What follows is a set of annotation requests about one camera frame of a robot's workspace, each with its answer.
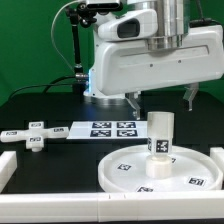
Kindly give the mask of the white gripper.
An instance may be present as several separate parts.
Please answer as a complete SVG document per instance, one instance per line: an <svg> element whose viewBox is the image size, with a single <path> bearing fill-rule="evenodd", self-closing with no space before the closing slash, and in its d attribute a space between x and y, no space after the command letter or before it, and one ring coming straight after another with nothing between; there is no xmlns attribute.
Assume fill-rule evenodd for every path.
<svg viewBox="0 0 224 224"><path fill-rule="evenodd" d="M188 84L183 102L193 109L197 82L224 75L224 47L219 25L192 28L176 49L149 49L145 40L106 42L95 56L96 86L105 95L125 94L133 116L141 118L137 91Z"/></svg>

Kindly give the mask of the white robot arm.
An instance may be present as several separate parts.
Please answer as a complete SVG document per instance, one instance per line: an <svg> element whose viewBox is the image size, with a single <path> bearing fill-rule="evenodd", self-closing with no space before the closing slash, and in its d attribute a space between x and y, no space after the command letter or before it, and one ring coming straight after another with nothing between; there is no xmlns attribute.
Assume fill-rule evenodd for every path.
<svg viewBox="0 0 224 224"><path fill-rule="evenodd" d="M203 81L224 75L223 28L192 28L190 0L127 0L130 10L111 14L120 0L86 0L96 11L95 58L88 94L98 100L125 98L141 115L138 93L185 85L192 102Z"/></svg>

